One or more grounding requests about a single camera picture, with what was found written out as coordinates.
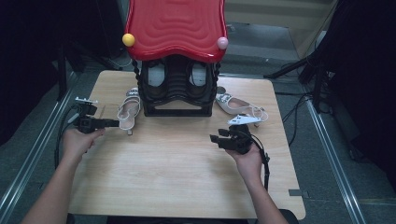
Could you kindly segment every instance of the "hand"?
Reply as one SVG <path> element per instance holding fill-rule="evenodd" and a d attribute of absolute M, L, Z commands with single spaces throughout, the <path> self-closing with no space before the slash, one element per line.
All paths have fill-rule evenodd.
<path fill-rule="evenodd" d="M 87 150 L 94 145 L 94 140 L 103 135 L 105 129 L 93 133 L 81 133 L 77 129 L 69 129 L 64 133 L 64 154 L 62 160 L 79 163 Z"/>
<path fill-rule="evenodd" d="M 262 157 L 255 144 L 252 144 L 250 151 L 243 155 L 234 150 L 225 151 L 236 161 L 238 172 L 245 183 L 262 182 Z"/>

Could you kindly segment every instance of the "red plastic top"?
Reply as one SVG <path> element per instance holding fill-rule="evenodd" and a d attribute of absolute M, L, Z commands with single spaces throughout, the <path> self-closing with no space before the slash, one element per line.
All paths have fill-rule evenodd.
<path fill-rule="evenodd" d="M 132 58 L 155 60 L 181 54 L 204 63 L 219 62 L 227 37 L 224 0 L 130 0 L 125 34 L 134 36 Z"/>

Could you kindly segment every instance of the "forearm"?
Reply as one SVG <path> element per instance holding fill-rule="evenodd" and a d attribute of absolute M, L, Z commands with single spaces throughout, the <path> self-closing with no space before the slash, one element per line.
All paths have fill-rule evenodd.
<path fill-rule="evenodd" d="M 279 212 L 260 179 L 245 181 L 259 223 L 288 223 Z"/>
<path fill-rule="evenodd" d="M 61 161 L 48 185 L 30 209 L 22 223 L 65 223 L 73 178 L 74 162 Z"/>

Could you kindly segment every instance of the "black fabric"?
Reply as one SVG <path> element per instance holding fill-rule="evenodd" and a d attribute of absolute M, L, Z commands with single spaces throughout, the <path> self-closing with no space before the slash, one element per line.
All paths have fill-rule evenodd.
<path fill-rule="evenodd" d="M 0 145 L 18 129 L 58 74 L 31 26 L 16 8 L 0 13 Z"/>
<path fill-rule="evenodd" d="M 354 4 L 349 20 L 327 52 L 335 72 L 329 86 L 360 130 L 351 143 L 387 173 L 396 190 L 396 2 L 348 3 Z"/>
<path fill-rule="evenodd" d="M 289 224 L 298 224 L 299 221 L 297 217 L 287 209 L 279 209 L 280 213 L 283 215 L 283 217 L 289 222 Z"/>
<path fill-rule="evenodd" d="M 182 217 L 108 217 L 106 224 L 248 224 L 246 219 L 209 219 Z"/>
<path fill-rule="evenodd" d="M 68 213 L 67 214 L 66 224 L 75 224 L 75 223 L 76 223 L 76 219 L 75 219 L 74 215 Z"/>

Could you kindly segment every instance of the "person's left hand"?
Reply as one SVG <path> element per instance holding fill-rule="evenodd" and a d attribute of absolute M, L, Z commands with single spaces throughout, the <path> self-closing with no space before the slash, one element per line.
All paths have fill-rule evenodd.
<path fill-rule="evenodd" d="M 69 129 L 64 133 L 64 154 L 62 160 L 79 163 L 87 150 L 94 145 L 94 140 L 103 135 L 105 129 L 93 133 L 81 133 L 77 129 Z"/>

